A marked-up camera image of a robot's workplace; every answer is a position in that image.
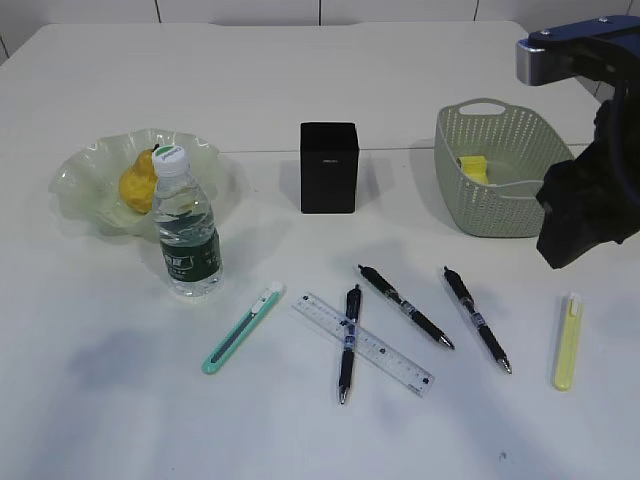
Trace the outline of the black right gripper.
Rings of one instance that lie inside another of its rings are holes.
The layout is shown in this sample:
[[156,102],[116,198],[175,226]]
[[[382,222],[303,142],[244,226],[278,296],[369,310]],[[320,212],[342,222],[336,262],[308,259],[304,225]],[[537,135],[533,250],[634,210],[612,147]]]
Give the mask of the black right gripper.
[[639,232],[639,80],[613,88],[596,113],[593,142],[552,165],[536,194],[544,210],[536,248],[553,269]]

